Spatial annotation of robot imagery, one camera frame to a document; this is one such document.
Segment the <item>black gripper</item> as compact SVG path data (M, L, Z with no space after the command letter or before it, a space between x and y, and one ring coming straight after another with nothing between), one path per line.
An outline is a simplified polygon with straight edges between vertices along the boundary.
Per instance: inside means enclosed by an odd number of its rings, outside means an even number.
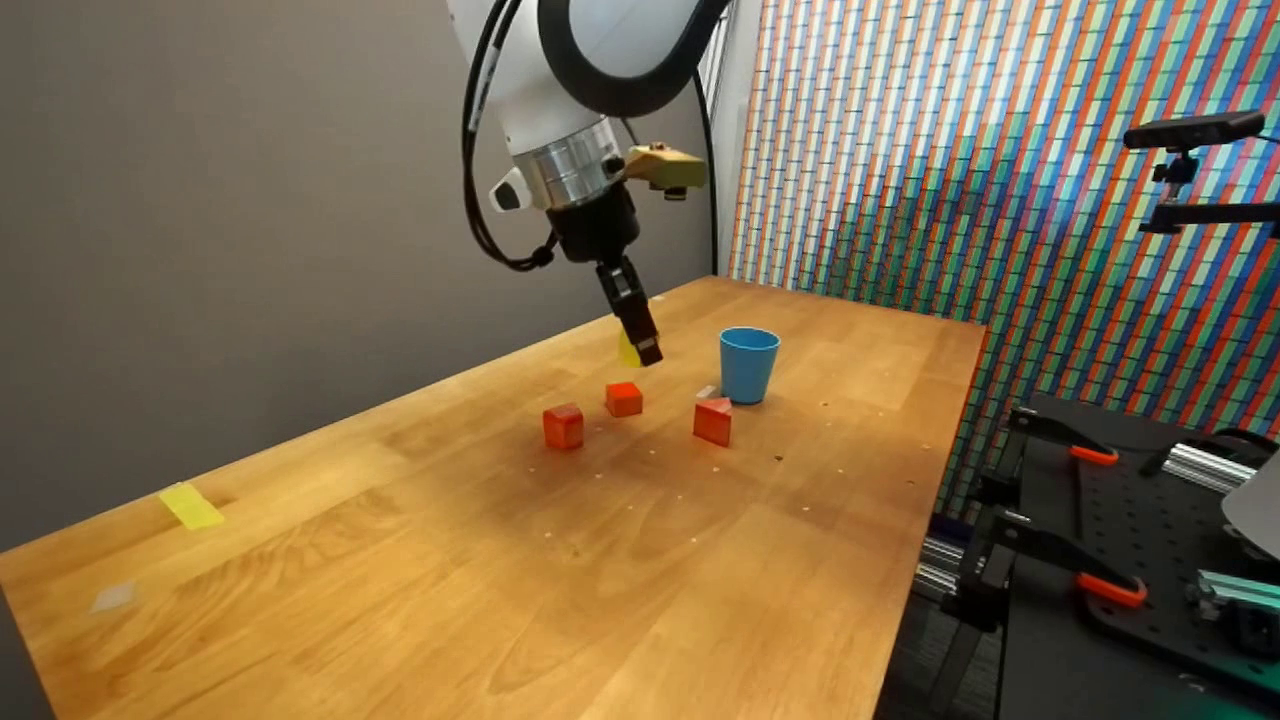
M612 316L638 364L660 364L660 331L647 306L647 291L626 262L626 245L638 236L637 202L624 182L604 194L550 212L550 232L573 262L596 262Z

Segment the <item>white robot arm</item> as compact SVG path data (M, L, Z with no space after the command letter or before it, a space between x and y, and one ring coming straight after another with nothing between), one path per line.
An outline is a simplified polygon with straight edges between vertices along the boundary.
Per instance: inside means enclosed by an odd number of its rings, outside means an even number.
M638 364L660 364L647 291L626 261L638 236L626 178L655 182L638 145L614 118L673 105L733 0L444 0L469 59L458 99L464 219L474 248L535 272L554 256L590 262ZM490 201L549 214L549 240L507 256L478 209L474 145L482 110L498 115L513 173Z

